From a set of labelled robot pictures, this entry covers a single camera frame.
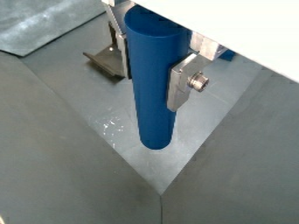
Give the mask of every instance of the gray metal surface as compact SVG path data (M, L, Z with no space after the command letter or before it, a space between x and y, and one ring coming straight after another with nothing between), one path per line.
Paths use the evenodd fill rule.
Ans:
M206 67L210 85L202 94L193 91L181 107L171 145L159 151L149 150L138 135L133 81L123 79L117 84L115 78L107 77L82 54L97 54L111 44L107 22L103 14L23 62L163 193L258 76L261 65L237 56L233 62L217 59Z
M266 70L163 195L163 223L299 223L299 85Z
M154 188L20 60L3 53L0 80L6 224L162 223Z
M2 0L0 50L24 56L103 12L99 0Z

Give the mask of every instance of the blue cylinder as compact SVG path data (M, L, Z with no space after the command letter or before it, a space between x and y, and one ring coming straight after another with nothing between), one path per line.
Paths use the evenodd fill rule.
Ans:
M126 14L129 57L141 140L165 148L174 133L175 113L167 108L170 68L186 56L186 28L137 5Z

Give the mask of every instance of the screw head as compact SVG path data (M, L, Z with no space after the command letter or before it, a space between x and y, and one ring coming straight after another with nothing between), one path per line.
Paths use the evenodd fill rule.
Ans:
M198 72L189 80L189 86L194 88L198 92L202 92L209 86L210 79L203 75L202 72Z

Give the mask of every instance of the white panel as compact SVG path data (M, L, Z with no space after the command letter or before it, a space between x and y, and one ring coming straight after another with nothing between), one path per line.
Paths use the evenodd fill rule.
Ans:
M135 0L149 10L299 81L299 3L235 0Z

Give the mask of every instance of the metal plate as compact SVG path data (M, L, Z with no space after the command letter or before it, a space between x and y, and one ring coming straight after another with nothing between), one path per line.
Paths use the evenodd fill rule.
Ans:
M83 53L91 61L106 70L113 76L125 77L125 69L122 64L122 52L118 50L117 45L109 46L99 54L95 56L87 52Z
M2 0L0 50L24 56L105 12L99 0Z

